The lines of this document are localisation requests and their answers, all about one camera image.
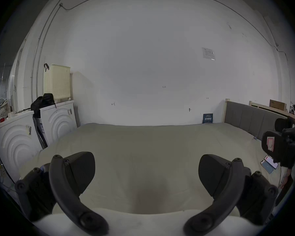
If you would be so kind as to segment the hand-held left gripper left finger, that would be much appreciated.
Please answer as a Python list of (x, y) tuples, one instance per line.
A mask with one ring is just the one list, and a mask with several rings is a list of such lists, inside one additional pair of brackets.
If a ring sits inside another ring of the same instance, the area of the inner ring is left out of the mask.
[(52, 214), (58, 204), (65, 215), (87, 234), (108, 234), (106, 220), (81, 203), (79, 198), (93, 180), (95, 167), (91, 152), (78, 152), (65, 158), (54, 155), (50, 163), (35, 167), (15, 183), (22, 213), (30, 222), (36, 222)]

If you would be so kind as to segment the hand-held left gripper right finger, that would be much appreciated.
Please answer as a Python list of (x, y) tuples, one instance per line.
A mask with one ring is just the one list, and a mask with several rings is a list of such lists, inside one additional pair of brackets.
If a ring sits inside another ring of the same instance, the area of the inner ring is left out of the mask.
[(240, 217), (254, 225), (263, 226), (268, 222), (278, 188), (260, 171), (252, 173), (240, 158), (229, 161), (205, 154), (199, 161), (198, 175), (213, 203), (187, 220), (183, 227), (185, 235), (206, 235), (221, 224), (234, 207)]

